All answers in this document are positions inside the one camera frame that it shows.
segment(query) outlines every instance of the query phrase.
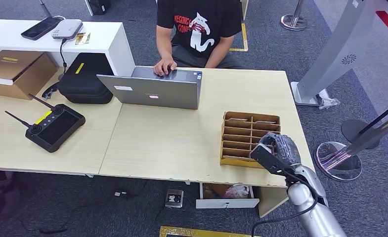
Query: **laptop sticker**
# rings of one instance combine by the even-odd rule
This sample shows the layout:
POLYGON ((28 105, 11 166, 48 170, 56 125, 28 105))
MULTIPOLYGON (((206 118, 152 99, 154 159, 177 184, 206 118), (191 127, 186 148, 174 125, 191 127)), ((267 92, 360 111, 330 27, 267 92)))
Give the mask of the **laptop sticker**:
POLYGON ((132 88, 129 87, 129 86, 119 86, 119 85, 115 85, 114 87, 115 87, 115 89, 117 89, 117 90, 132 90, 132 88))

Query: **person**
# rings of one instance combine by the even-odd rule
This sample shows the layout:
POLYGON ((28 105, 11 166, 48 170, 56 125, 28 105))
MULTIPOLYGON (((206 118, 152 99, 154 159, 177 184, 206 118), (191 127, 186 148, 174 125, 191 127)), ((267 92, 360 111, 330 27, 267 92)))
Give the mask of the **person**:
POLYGON ((242 30, 239 0, 158 0, 157 5, 156 43, 162 58, 153 68, 157 75, 177 66, 243 68, 227 54, 242 30))

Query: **stanchion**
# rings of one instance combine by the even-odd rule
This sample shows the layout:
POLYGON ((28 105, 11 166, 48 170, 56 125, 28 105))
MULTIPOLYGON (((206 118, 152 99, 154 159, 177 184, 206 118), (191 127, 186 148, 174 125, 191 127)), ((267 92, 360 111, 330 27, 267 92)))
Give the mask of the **stanchion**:
POLYGON ((307 20, 300 16, 304 0, 299 0, 293 15, 281 17, 281 26, 290 31, 302 31, 307 27, 307 20))
POLYGON ((349 146, 339 142, 324 142, 315 151, 317 166, 330 178, 351 181, 362 172, 361 160, 357 153, 388 134, 388 120, 379 127, 368 130, 349 146))
MULTIPOLYGON (((373 126, 376 125, 380 120, 388 115, 388 110, 378 116, 375 120, 373 120, 370 124, 356 120, 349 119, 343 122, 341 126, 342 134, 345 139, 347 139, 350 143, 354 143, 359 137, 363 136, 366 132, 373 130, 373 126)), ((374 149, 380 144, 380 141, 376 141, 373 144, 370 144, 366 149, 374 149)))

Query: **metal stanchion base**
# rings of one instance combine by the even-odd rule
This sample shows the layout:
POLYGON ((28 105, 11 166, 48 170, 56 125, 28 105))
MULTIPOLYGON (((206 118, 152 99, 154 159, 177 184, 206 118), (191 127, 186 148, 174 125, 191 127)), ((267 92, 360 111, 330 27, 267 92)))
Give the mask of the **metal stanchion base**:
POLYGON ((285 15, 281 17, 281 26, 290 31, 302 31, 307 27, 307 20, 299 17, 296 26, 291 26, 291 21, 293 20, 293 15, 285 15))
MULTIPOLYGON (((297 84, 299 84, 297 81, 293 81, 290 83, 291 91, 293 92, 293 97, 294 101, 296 102, 296 105, 319 106, 319 103, 317 102, 316 98, 311 98, 310 100, 302 99, 300 97, 299 90, 297 89, 297 84)), ((319 95, 323 98, 329 97, 328 92, 325 89, 319 92, 319 95)))
POLYGON ((314 155, 317 166, 328 177, 338 181, 351 181, 358 178, 362 172, 361 160, 358 156, 352 156, 333 169, 325 170, 322 167, 331 155, 340 151, 345 145, 339 142, 324 142, 317 147, 314 155))
MULTIPOLYGON (((365 128, 368 125, 368 123, 356 120, 356 119, 350 119, 345 122, 343 122, 341 126, 342 134, 344 137, 350 142, 354 143, 358 138, 360 138, 363 135, 358 134, 363 128, 365 128)), ((370 146, 368 146, 366 149, 374 149, 378 147, 380 144, 380 141, 374 142, 370 146)))

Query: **brown cardboard box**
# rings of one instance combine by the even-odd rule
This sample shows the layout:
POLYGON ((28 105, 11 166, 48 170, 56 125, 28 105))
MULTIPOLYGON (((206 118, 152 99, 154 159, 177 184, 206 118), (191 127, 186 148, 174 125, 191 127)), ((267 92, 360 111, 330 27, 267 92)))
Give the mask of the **brown cardboard box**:
POLYGON ((31 100, 57 68, 44 52, 0 51, 0 95, 31 100))

